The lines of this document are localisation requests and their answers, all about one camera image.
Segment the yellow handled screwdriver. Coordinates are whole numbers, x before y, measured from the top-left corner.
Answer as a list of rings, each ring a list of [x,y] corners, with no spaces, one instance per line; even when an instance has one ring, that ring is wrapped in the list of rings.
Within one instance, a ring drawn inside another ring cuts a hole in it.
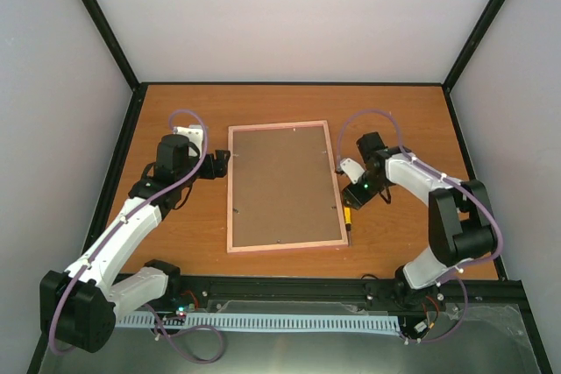
[[[344,207],[344,225],[347,233],[348,244],[352,245],[352,211],[349,207]]]

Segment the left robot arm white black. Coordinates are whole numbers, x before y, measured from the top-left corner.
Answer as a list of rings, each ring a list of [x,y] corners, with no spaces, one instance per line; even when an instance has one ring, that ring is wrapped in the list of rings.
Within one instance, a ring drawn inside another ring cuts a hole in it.
[[[167,215],[187,200],[194,182],[227,174],[230,152],[207,151],[207,130],[175,126],[157,147],[123,207],[106,230],[63,272],[48,272],[39,284],[40,328],[51,351],[97,352],[117,324],[146,303],[176,304],[182,296],[177,266],[152,260],[136,274],[117,280],[126,261]]]

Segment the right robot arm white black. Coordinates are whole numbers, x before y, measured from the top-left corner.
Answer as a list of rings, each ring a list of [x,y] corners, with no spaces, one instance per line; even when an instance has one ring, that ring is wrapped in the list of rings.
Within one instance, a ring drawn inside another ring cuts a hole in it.
[[[389,203],[391,187],[398,186],[428,209],[427,248],[394,275],[390,295],[397,305],[412,306],[452,272],[501,252],[502,235],[481,182],[450,177],[403,146],[389,148],[377,132],[362,136],[357,147],[360,162],[337,160],[337,173],[350,181],[342,192],[346,207],[359,210],[375,196]]]

